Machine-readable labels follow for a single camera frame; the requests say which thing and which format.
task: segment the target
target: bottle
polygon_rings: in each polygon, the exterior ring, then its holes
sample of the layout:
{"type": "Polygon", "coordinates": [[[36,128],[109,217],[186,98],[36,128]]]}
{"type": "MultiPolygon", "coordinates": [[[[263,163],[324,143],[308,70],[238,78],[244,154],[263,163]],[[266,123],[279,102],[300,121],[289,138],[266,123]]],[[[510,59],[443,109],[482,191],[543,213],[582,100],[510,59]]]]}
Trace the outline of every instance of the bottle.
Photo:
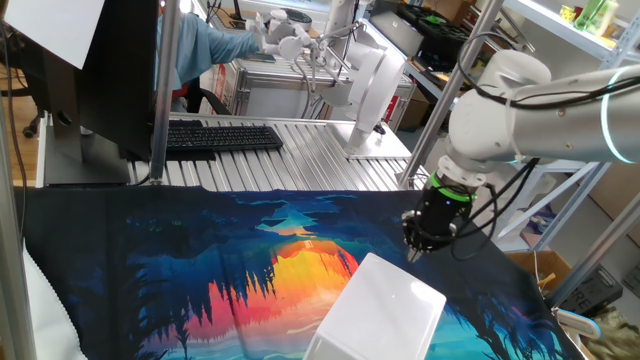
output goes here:
{"type": "Polygon", "coordinates": [[[616,0],[606,0],[604,5],[598,11],[598,14],[593,17],[591,23],[587,26],[587,31],[595,36],[602,36],[607,31],[607,27],[613,21],[613,16],[616,14],[620,4],[616,0]]]}
{"type": "Polygon", "coordinates": [[[600,8],[604,5],[607,0],[589,0],[587,6],[582,10],[582,14],[580,17],[573,23],[573,27],[584,31],[587,29],[587,26],[591,23],[593,18],[598,14],[600,8]]]}

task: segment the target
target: aluminum table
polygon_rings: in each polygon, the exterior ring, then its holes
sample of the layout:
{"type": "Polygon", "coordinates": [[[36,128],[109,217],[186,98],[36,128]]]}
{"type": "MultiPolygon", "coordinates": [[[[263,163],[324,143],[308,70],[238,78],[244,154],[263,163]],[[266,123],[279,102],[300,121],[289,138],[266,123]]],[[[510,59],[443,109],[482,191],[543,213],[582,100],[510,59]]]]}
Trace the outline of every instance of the aluminum table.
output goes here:
{"type": "MultiPolygon", "coordinates": [[[[284,146],[279,150],[217,152],[215,161],[167,161],[163,185],[202,186],[210,191],[284,190],[400,190],[395,174],[404,160],[347,160],[325,130],[334,120],[291,120],[172,113],[172,120],[201,120],[205,126],[272,126],[284,146]]],[[[36,186],[44,186],[46,131],[40,132],[36,186]]],[[[143,161],[129,163],[132,183],[149,173],[143,161]]],[[[424,169],[416,178],[421,189],[424,169]]]]}

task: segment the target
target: black keyboard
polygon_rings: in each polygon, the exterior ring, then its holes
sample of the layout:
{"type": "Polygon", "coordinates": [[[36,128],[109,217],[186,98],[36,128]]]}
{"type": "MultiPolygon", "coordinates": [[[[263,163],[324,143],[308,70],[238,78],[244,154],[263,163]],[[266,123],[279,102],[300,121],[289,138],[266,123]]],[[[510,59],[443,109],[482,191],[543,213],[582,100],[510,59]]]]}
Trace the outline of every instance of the black keyboard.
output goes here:
{"type": "Polygon", "coordinates": [[[282,140],[267,126],[170,126],[167,151],[278,149],[282,140]]]}

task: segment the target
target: person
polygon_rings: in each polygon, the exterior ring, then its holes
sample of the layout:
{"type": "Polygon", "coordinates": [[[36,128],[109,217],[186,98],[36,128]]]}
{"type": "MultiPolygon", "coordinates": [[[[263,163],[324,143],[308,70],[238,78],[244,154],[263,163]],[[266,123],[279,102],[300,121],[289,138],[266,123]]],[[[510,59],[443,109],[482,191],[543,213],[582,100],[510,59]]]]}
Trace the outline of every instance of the person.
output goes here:
{"type": "MultiPolygon", "coordinates": [[[[160,44],[163,15],[158,19],[157,42],[160,44]]],[[[171,111],[185,112],[182,96],[187,84],[204,74],[215,64],[226,64],[260,52],[255,35],[233,35],[220,32],[192,13],[180,14],[180,35],[174,72],[174,99],[171,111]]]]}

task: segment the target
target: sunset print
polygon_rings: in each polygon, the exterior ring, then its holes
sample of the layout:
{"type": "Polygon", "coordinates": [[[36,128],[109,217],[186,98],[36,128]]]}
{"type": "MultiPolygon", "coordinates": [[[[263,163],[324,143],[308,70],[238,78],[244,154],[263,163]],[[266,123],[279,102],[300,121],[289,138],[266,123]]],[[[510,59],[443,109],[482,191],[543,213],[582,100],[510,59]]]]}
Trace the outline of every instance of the sunset print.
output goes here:
{"type": "MultiPolygon", "coordinates": [[[[535,279],[495,246],[465,262],[448,251],[407,262],[401,214],[419,197],[75,190],[65,192],[71,210],[39,217],[43,234],[27,234],[27,247],[89,360],[302,359],[368,253],[447,297],[428,359],[579,356],[535,279]],[[86,213],[100,216],[80,233],[76,219],[86,213]]],[[[477,247],[483,238],[465,241],[477,247]]]]}

